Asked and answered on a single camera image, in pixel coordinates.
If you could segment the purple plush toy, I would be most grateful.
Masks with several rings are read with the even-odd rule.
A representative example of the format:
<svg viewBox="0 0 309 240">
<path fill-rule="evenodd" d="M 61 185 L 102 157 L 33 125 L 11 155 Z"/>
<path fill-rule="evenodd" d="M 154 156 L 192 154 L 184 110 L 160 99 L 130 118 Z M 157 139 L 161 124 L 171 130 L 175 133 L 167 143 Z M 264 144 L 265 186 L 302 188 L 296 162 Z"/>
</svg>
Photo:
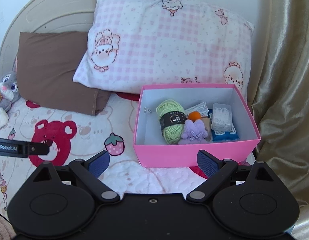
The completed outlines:
<svg viewBox="0 0 309 240">
<path fill-rule="evenodd" d="M 178 144 L 207 144 L 207 137 L 208 132 L 205 130 L 204 123 L 201 119 L 196 120 L 195 122 L 187 119 L 185 121 L 183 132 Z"/>
</svg>

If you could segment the blue tissue pack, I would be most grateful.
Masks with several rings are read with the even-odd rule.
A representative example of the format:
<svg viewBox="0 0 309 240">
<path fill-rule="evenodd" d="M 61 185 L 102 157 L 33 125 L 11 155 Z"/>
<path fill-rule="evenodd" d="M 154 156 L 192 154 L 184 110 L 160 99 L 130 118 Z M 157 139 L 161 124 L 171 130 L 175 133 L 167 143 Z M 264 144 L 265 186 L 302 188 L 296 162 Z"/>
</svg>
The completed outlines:
<svg viewBox="0 0 309 240">
<path fill-rule="evenodd" d="M 236 141 L 240 139 L 234 125 L 232 126 L 230 132 L 222 132 L 212 129 L 211 133 L 213 142 Z"/>
</svg>

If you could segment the white bear print blanket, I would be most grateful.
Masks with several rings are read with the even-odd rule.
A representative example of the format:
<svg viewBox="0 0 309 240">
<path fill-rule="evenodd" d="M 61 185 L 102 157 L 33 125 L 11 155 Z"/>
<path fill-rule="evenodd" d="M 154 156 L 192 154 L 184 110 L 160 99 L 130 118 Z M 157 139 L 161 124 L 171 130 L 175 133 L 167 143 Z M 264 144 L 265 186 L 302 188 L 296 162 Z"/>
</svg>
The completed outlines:
<svg viewBox="0 0 309 240">
<path fill-rule="evenodd" d="M 168 145 L 161 135 L 156 109 L 172 99 L 184 108 L 204 102 L 229 104 L 238 140 L 203 145 Z M 66 165 L 107 150 L 110 165 L 99 179 L 118 194 L 187 194 L 204 181 L 197 168 L 197 152 L 205 149 L 219 159 L 246 161 L 260 141 L 253 118 L 233 88 L 145 89 L 140 102 L 111 95 L 96 116 L 39 107 L 24 99 L 9 111 L 0 138 L 44 142 L 46 156 L 0 156 L 0 213 L 6 215 L 12 197 L 43 161 Z"/>
</svg>

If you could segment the clear floss pick box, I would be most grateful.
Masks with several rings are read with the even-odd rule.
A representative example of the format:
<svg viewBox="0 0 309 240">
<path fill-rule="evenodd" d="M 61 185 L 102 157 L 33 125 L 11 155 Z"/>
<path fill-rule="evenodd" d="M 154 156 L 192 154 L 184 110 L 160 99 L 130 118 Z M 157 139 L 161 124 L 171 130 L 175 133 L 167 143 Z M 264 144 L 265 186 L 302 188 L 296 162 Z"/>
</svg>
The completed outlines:
<svg viewBox="0 0 309 240">
<path fill-rule="evenodd" d="M 215 131 L 230 132 L 233 127 L 231 105 L 214 103 L 211 128 Z"/>
</svg>

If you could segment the small brown box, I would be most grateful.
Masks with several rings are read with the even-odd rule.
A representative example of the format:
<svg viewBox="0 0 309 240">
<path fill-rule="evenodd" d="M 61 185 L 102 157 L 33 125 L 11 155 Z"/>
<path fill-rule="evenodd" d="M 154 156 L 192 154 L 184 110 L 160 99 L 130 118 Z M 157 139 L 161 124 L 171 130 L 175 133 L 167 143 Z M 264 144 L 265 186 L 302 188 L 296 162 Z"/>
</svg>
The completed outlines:
<svg viewBox="0 0 309 240">
<path fill-rule="evenodd" d="M 211 119 L 209 117 L 201 118 L 204 123 L 205 130 L 210 133 L 211 132 Z"/>
</svg>

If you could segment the orange ball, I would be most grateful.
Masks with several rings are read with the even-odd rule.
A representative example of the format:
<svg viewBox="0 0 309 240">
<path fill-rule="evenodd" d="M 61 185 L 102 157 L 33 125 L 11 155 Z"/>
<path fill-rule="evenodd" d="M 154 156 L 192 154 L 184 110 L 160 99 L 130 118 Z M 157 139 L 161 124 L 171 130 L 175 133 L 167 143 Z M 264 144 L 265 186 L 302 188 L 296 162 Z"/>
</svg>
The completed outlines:
<svg viewBox="0 0 309 240">
<path fill-rule="evenodd" d="M 191 113 L 189 113 L 187 119 L 188 120 L 191 120 L 192 122 L 195 122 L 196 120 L 200 120 L 202 117 L 201 117 L 201 114 L 198 112 L 198 111 L 193 111 Z"/>
</svg>

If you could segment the grey bunny plush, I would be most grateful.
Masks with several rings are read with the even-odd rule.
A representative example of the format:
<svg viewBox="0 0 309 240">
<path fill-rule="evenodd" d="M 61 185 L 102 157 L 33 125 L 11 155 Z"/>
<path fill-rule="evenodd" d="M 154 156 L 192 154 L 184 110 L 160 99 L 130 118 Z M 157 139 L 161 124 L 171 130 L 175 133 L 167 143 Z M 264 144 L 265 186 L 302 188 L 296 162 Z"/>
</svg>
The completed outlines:
<svg viewBox="0 0 309 240">
<path fill-rule="evenodd" d="M 20 97 L 16 71 L 3 75 L 0 79 L 0 108 L 8 112 Z"/>
</svg>

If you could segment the white label packet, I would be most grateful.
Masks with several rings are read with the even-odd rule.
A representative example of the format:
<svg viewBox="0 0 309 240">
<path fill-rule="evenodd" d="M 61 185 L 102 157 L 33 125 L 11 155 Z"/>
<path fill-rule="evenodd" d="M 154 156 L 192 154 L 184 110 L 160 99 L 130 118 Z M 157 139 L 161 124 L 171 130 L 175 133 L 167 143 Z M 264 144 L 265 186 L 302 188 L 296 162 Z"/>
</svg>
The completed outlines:
<svg viewBox="0 0 309 240">
<path fill-rule="evenodd" d="M 201 102 L 185 110 L 186 116 L 188 116 L 192 112 L 199 112 L 201 117 L 204 118 L 209 116 L 209 109 L 206 106 L 205 102 Z"/>
</svg>

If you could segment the pink storage box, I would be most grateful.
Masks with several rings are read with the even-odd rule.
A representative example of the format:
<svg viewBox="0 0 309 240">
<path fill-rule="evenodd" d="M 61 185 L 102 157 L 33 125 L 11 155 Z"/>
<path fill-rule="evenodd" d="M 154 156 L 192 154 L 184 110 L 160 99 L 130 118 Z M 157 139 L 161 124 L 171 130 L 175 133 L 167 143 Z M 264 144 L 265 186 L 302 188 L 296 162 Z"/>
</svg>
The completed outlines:
<svg viewBox="0 0 309 240">
<path fill-rule="evenodd" d="M 217 142 L 203 119 L 189 120 L 185 110 L 198 103 L 212 109 L 214 103 L 231 107 L 233 128 L 238 136 Z M 257 125 L 235 85 L 169 84 L 142 88 L 136 117 L 133 147 L 144 167 L 191 167 L 205 150 L 218 159 L 246 160 L 261 140 Z"/>
</svg>

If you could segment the green yarn ball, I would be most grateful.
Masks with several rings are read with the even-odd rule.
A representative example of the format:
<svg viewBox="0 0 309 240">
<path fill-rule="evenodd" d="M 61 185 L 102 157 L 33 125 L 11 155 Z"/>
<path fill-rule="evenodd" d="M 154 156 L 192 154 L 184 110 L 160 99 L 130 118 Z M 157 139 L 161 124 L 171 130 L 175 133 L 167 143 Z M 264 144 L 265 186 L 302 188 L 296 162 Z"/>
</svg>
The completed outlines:
<svg viewBox="0 0 309 240">
<path fill-rule="evenodd" d="M 186 114 L 183 106 L 168 99 L 160 103 L 156 108 L 160 123 L 161 135 L 169 145 L 177 144 L 183 133 Z"/>
</svg>

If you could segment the brown pillow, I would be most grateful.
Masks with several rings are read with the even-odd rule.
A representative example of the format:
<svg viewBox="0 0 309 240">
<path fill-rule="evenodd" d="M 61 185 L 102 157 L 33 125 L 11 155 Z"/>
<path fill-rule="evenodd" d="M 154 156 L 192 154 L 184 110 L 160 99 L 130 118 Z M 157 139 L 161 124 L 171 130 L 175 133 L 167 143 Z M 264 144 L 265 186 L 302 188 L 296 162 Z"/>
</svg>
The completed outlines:
<svg viewBox="0 0 309 240">
<path fill-rule="evenodd" d="M 21 32 L 16 67 L 20 95 L 42 107 L 92 116 L 101 112 L 110 92 L 73 82 L 87 38 L 80 31 Z"/>
</svg>

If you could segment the gold satin curtain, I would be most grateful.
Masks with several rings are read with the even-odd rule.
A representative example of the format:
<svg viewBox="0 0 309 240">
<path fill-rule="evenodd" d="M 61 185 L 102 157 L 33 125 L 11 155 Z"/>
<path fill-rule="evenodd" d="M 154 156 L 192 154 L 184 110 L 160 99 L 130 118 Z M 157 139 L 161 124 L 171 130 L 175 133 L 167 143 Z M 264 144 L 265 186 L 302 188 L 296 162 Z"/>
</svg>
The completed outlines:
<svg viewBox="0 0 309 240">
<path fill-rule="evenodd" d="M 292 231 L 309 239 L 309 0 L 272 0 L 265 62 L 252 104 L 265 161 L 293 193 Z"/>
</svg>

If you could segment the pink checkered pillow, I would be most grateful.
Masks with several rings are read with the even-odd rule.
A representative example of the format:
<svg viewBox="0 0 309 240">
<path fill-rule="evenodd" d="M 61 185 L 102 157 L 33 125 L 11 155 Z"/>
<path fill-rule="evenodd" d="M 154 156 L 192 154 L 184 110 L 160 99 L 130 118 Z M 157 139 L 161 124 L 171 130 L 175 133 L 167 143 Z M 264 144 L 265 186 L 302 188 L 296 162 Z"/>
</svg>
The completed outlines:
<svg viewBox="0 0 309 240">
<path fill-rule="evenodd" d="M 253 25 L 194 0 L 97 0 L 73 81 L 138 94 L 144 85 L 225 83 L 243 96 Z"/>
</svg>

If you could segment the beige headboard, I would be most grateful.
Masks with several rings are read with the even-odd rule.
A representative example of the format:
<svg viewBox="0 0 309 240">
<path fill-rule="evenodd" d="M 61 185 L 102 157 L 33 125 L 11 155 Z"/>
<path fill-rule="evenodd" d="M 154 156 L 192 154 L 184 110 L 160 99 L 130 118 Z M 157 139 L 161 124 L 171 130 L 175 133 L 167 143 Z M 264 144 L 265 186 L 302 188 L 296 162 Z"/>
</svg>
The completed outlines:
<svg viewBox="0 0 309 240">
<path fill-rule="evenodd" d="M 16 59 L 19 35 L 89 31 L 96 0 L 31 0 L 12 20 L 0 47 L 0 76 L 11 71 Z"/>
</svg>

